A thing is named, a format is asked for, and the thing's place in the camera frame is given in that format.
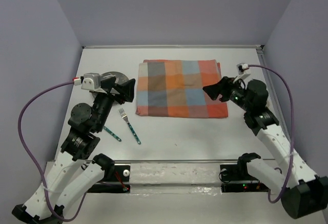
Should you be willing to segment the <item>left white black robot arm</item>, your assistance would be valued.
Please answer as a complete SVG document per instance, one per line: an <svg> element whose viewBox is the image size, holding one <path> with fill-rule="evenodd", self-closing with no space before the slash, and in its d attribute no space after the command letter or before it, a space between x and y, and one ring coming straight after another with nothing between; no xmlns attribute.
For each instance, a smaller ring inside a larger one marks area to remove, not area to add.
<svg viewBox="0 0 328 224"><path fill-rule="evenodd" d="M68 85L80 86L81 89L96 95L92 105L79 103L71 110L68 120L70 130L63 142L60 152L47 174L33 156L22 134L22 118L26 109L43 94ZM75 77L34 96L29 100L18 117L18 135L20 141L36 165L41 183L34 194L25 202L16 205L12 215L24 223L63 223L74 220L74 217L65 218L65 214L77 201L83 201L90 188L95 184L113 187L108 181L115 177L121 190L129 192L130 187L125 185L120 174L115 170L115 162L108 156L100 153L95 155L87 164L83 172L74 177L74 174L86 163L100 139L96 136L105 126L108 115L114 103L130 103L134 99L135 79L122 84L116 83L114 76L102 79L97 73L87 73Z"/></svg>

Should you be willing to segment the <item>orange grey checkered cloth napkin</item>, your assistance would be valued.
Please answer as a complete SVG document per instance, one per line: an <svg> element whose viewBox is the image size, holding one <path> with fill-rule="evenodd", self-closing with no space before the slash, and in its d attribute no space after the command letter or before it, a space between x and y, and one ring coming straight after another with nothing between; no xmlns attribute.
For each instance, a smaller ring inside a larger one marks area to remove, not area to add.
<svg viewBox="0 0 328 224"><path fill-rule="evenodd" d="M152 117L227 118L228 107L203 87L221 80L216 60L145 59L139 64L136 114Z"/></svg>

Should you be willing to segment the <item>fork with teal handle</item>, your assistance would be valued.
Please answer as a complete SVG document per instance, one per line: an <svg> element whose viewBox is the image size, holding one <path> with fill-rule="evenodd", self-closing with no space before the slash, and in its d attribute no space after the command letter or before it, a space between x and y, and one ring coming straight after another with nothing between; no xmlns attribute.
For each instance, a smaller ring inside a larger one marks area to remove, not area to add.
<svg viewBox="0 0 328 224"><path fill-rule="evenodd" d="M137 143L139 145L141 145L141 141L140 141L138 135L136 134L134 128L132 127L131 123L129 122L128 116L125 113L124 109L120 108L118 111L119 111L119 114L122 117L122 119L127 123L128 127L129 127L131 133L133 134L135 140L137 141Z"/></svg>

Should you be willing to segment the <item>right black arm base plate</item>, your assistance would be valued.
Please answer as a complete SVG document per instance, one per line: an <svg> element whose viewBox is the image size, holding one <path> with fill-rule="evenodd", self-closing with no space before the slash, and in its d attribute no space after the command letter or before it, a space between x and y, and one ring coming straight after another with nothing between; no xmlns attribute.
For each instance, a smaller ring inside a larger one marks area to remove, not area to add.
<svg viewBox="0 0 328 224"><path fill-rule="evenodd" d="M268 187L258 179L241 173L237 164L220 165L219 180L222 193L268 192Z"/></svg>

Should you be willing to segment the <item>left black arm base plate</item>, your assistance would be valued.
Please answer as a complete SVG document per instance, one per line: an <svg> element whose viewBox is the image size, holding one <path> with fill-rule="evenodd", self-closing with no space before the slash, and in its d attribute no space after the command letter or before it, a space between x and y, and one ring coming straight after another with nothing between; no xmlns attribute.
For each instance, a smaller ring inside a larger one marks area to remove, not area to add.
<svg viewBox="0 0 328 224"><path fill-rule="evenodd" d="M104 178L95 183L88 193L130 193L130 173L131 166L129 164L116 164L114 171L106 172Z"/></svg>

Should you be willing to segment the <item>dark round deer plate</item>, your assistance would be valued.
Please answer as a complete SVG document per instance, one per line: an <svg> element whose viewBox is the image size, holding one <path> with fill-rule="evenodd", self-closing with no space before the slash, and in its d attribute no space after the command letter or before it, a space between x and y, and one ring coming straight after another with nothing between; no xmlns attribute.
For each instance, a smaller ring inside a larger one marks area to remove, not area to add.
<svg viewBox="0 0 328 224"><path fill-rule="evenodd" d="M85 76L85 84L95 101L108 99L119 104L134 100L135 82L135 79L128 79L120 72L90 73L89 77Z"/></svg>

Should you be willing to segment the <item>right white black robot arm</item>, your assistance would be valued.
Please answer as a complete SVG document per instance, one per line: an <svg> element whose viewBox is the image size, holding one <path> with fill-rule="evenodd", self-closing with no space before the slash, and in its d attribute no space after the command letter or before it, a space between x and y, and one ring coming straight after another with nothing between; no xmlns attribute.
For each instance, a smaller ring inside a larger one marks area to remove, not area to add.
<svg viewBox="0 0 328 224"><path fill-rule="evenodd" d="M269 93L264 82L223 77L218 83L205 86L204 92L212 100L232 101L245 111L244 121L253 134L266 146L278 169L268 166L256 153L239 157L236 173L242 179L250 176L277 194L287 214L298 219L327 208L327 177L320 177L292 148L278 119L267 107Z"/></svg>

